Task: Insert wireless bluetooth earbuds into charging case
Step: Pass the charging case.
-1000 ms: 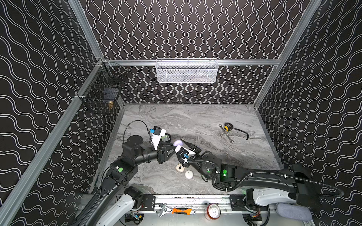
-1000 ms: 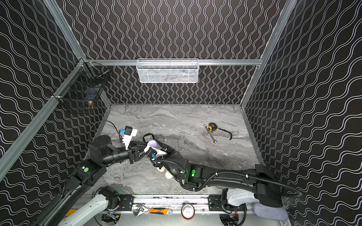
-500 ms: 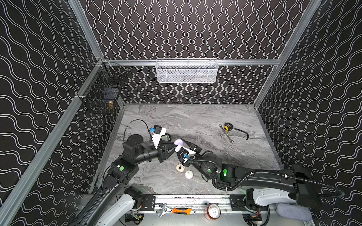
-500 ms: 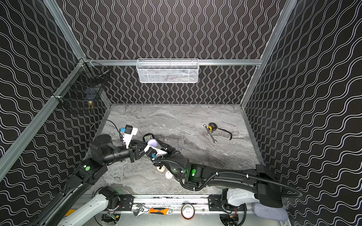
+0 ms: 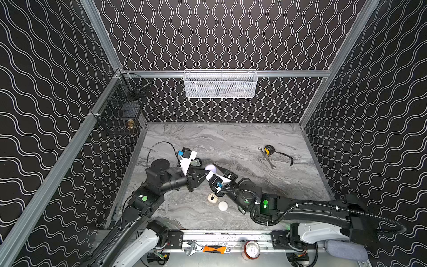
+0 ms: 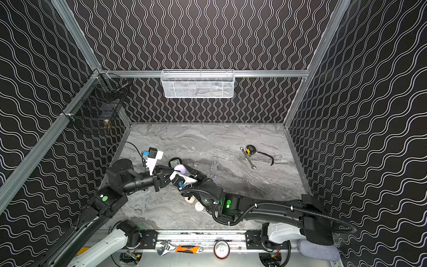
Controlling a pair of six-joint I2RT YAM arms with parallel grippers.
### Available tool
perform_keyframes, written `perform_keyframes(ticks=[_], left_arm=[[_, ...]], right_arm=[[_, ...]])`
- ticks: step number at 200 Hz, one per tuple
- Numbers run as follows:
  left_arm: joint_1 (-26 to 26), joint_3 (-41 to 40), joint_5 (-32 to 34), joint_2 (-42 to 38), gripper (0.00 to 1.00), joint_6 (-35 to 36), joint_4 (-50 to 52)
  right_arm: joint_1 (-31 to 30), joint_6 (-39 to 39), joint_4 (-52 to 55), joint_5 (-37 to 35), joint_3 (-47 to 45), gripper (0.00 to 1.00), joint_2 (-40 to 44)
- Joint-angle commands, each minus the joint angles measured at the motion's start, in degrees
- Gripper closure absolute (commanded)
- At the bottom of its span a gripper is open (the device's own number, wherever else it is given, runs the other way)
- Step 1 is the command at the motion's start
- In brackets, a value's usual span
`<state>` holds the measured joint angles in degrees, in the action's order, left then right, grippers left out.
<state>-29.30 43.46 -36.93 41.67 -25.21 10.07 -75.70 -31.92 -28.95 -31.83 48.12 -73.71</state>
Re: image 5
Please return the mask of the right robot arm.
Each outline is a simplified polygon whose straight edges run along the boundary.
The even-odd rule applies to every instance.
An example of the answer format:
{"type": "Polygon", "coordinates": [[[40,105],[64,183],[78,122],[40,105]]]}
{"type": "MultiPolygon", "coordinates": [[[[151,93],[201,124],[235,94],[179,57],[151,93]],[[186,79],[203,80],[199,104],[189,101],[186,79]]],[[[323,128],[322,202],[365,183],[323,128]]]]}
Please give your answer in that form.
{"type": "Polygon", "coordinates": [[[402,234],[404,224],[372,213],[355,195],[344,200],[315,201],[265,193],[250,179],[238,180],[230,170],[215,164],[205,167],[206,180],[217,197],[228,196],[243,215],[264,227],[292,220],[291,241],[313,244],[330,239],[371,246],[380,234],[402,234]]]}

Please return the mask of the purple earbud charging case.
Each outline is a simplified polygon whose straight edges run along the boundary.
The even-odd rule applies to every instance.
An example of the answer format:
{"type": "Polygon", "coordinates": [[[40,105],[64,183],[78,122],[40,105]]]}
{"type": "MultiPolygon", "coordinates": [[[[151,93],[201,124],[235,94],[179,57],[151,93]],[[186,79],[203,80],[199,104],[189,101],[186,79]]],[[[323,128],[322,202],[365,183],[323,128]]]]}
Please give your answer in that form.
{"type": "Polygon", "coordinates": [[[209,172],[217,173],[217,167],[214,164],[207,165],[205,167],[205,172],[206,173],[209,173],[209,172]]]}

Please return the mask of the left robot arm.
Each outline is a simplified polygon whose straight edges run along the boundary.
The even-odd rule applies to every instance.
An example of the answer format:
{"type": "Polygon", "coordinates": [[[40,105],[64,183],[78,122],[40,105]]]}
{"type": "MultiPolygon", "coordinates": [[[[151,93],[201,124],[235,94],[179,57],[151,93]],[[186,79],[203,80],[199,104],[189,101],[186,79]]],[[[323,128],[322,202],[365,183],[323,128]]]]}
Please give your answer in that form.
{"type": "Polygon", "coordinates": [[[168,228],[151,217],[164,202],[166,192],[182,187],[193,191],[207,174],[199,158],[183,159],[182,163],[187,170],[173,169],[166,159],[157,159],[146,169],[146,181],[133,193],[121,218],[81,266],[131,267],[150,250],[168,244],[168,228]]]}

